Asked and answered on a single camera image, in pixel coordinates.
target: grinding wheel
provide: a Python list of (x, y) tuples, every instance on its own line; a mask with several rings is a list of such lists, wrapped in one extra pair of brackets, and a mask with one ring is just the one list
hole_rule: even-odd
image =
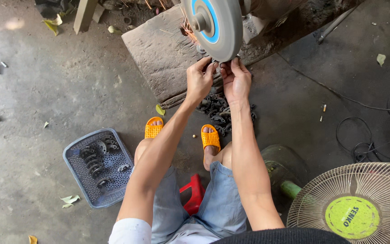
[(243, 42), (242, 13), (238, 0), (182, 0), (198, 42), (215, 60), (236, 57)]

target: fan guard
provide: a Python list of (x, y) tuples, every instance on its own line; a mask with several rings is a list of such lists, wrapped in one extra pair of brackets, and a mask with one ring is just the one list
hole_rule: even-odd
[(350, 164), (319, 175), (297, 194), (287, 227), (332, 231), (353, 244), (390, 244), (390, 163)]

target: blue plastic basket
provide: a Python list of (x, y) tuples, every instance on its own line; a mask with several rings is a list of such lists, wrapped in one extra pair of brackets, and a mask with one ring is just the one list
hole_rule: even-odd
[[(116, 150), (111, 149), (109, 153), (101, 154), (104, 159), (105, 169), (94, 179), (88, 173), (86, 163), (83, 158), (79, 157), (79, 153), (82, 148), (105, 135), (114, 136), (119, 148)], [(84, 193), (85, 199), (92, 208), (107, 208), (124, 198), (127, 182), (133, 169), (133, 158), (114, 129), (101, 129), (79, 138), (66, 147), (63, 152), (63, 158), (70, 171), (72, 171), (81, 191)], [(124, 164), (129, 164), (130, 168), (118, 171), (118, 168)], [(113, 181), (107, 182), (101, 188), (96, 187), (97, 181), (105, 177), (109, 177)]]

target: green fan hub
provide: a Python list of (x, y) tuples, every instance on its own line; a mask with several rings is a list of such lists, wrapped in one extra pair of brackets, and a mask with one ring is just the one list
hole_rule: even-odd
[(376, 207), (360, 197), (340, 197), (326, 209), (326, 223), (336, 234), (347, 239), (372, 235), (380, 223)]

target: black cloth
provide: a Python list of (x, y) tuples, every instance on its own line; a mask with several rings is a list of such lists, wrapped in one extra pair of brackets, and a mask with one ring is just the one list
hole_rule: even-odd
[(325, 230), (284, 228), (249, 231), (220, 239), (213, 244), (350, 244), (350, 242)]
[(55, 19), (59, 12), (68, 9), (68, 0), (35, 0), (35, 8), (47, 19)]

